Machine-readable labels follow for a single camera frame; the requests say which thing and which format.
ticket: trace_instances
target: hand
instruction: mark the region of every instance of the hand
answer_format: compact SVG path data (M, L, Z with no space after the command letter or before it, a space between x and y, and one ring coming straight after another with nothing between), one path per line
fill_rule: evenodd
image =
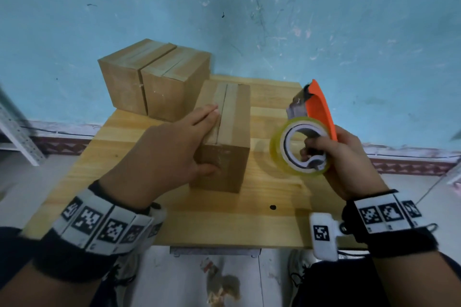
M133 149L100 178L101 187L122 204L143 209L197 176L219 172L215 165L194 160L195 151L219 117L217 107L206 105L175 123L148 128Z
M344 200L366 197L389 189L363 150L359 138L336 125L338 141L328 137L307 138L301 149L302 161L309 159L309 148L324 150L332 165L324 176Z

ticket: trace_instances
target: packing tape strip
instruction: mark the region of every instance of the packing tape strip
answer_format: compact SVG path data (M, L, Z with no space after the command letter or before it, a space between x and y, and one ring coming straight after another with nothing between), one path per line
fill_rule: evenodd
M269 153L279 169L293 175L320 175L328 170L330 161L326 153L313 155L308 161L302 162L295 157L290 149L291 138L297 132L306 137L328 136L330 134L320 121L308 117L288 120L271 138Z

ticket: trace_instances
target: orange tape dispenser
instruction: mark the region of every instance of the orange tape dispenser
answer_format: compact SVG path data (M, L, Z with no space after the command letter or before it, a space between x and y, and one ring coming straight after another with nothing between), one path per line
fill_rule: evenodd
M291 140L298 132L307 138L328 136L337 141L330 110L319 83L312 80L287 108L288 121L272 136L269 152L275 164L294 175L320 175L328 170L330 161L324 151L309 150L310 157L301 161L291 151Z

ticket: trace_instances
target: wall baseboard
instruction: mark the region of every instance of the wall baseboard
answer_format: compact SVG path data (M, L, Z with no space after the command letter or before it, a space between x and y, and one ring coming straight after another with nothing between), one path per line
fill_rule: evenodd
M43 121L19 121L44 154L80 155L101 128L97 124L65 124ZM0 136L0 142L8 142ZM379 173L442 176L458 164L461 151L436 148L364 145Z

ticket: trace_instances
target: blue wall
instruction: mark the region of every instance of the blue wall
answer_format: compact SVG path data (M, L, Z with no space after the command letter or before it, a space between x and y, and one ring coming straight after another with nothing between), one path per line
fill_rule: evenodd
M214 72L308 83L363 142L461 148L460 0L0 0L0 85L31 120L103 123L97 59L145 37Z

